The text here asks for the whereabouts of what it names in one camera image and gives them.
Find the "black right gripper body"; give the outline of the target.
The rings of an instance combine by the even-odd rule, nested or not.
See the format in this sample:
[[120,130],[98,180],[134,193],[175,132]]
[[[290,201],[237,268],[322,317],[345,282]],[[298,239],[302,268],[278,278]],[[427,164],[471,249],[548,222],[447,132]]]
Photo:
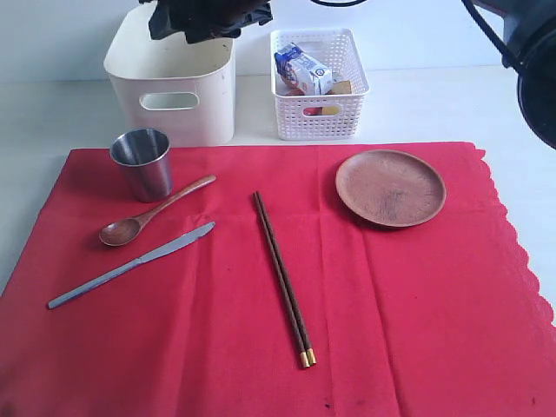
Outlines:
[[273,20],[269,1],[160,0],[149,19],[150,38],[156,41],[182,33],[187,43],[219,38],[236,39],[250,25]]

